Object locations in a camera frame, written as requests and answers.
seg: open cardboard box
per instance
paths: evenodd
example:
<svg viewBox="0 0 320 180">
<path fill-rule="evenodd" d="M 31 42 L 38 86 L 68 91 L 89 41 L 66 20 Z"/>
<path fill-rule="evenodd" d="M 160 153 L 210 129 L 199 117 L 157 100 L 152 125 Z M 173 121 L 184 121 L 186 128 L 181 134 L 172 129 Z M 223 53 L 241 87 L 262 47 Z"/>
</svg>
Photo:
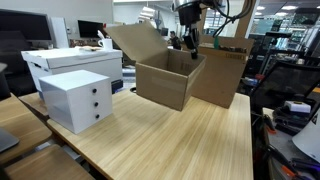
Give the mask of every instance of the open cardboard box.
<svg viewBox="0 0 320 180">
<path fill-rule="evenodd" d="M 206 65 L 195 83 L 192 96 L 229 108 L 246 66 L 253 39 L 219 37 L 219 45 L 245 48 L 246 53 L 229 52 L 213 48 L 214 38 L 200 37 L 198 52 L 206 55 Z"/>
<path fill-rule="evenodd" d="M 181 111 L 205 66 L 205 56 L 168 49 L 149 23 L 107 28 L 124 53 L 136 63 L 137 94 Z"/>
</svg>

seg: white plastic drawer unit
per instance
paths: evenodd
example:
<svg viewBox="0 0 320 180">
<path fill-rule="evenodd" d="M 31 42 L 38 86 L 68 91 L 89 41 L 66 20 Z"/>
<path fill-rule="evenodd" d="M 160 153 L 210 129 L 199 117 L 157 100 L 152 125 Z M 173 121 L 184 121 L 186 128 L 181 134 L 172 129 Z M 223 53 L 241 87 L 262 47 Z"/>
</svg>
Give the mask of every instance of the white plastic drawer unit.
<svg viewBox="0 0 320 180">
<path fill-rule="evenodd" d="M 112 113 L 106 76 L 79 70 L 39 80 L 50 118 L 75 134 Z"/>
<path fill-rule="evenodd" d="M 79 51 L 77 48 L 22 51 L 33 81 L 41 91 L 39 78 L 76 70 L 87 70 L 110 77 L 111 82 L 122 79 L 122 51 Z"/>
</svg>

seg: white box lid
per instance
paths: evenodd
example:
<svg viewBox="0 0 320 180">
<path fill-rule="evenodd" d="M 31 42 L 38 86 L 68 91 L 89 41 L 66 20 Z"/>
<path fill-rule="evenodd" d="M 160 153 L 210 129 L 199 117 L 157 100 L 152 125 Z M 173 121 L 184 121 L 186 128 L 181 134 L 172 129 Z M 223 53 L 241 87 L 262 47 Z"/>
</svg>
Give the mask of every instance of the white box lid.
<svg viewBox="0 0 320 180">
<path fill-rule="evenodd" d="M 107 79 L 109 79 L 107 76 L 86 70 L 78 70 L 52 76 L 45 76 L 40 78 L 39 81 L 51 84 L 52 86 L 67 91 Z"/>
<path fill-rule="evenodd" d="M 119 50 L 80 51 L 77 48 L 21 51 L 21 54 L 25 61 L 38 64 L 39 66 L 48 69 L 87 64 L 122 57 L 122 51 Z"/>
</svg>

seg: cardboard box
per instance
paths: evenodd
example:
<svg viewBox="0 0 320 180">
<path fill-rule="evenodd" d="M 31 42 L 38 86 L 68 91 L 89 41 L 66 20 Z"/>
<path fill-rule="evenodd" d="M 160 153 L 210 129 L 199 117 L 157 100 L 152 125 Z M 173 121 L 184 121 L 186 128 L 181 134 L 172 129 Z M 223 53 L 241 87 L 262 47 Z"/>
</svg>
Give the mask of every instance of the cardboard box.
<svg viewBox="0 0 320 180">
<path fill-rule="evenodd" d="M 75 134 L 112 113 L 109 77 L 79 70 L 39 81 L 50 118 Z"/>
<path fill-rule="evenodd" d="M 189 52 L 168 49 L 149 23 L 107 28 L 124 53 L 136 63 L 137 94 L 181 111 L 191 96 L 205 56 L 191 59 Z"/>
<path fill-rule="evenodd" d="M 122 51 L 79 51 L 77 48 L 22 51 L 33 81 L 41 92 L 39 78 L 87 70 L 110 77 L 111 82 L 122 79 Z"/>
<path fill-rule="evenodd" d="M 213 48 L 211 36 L 201 36 L 198 52 L 206 55 L 206 65 L 195 83 L 192 96 L 229 108 L 246 66 L 253 39 L 219 37 L 225 47 L 246 48 L 246 53 L 229 52 Z"/>
</svg>

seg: person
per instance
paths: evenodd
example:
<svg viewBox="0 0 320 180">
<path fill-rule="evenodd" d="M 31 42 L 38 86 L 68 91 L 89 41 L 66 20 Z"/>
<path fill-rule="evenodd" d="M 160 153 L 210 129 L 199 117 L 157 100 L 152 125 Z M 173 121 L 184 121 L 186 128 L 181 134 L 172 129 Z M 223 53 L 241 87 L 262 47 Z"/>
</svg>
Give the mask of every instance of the person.
<svg viewBox="0 0 320 180">
<path fill-rule="evenodd" d="M 174 31 L 170 31 L 170 40 L 173 49 L 181 50 L 180 39 L 176 36 L 176 33 Z"/>
</svg>

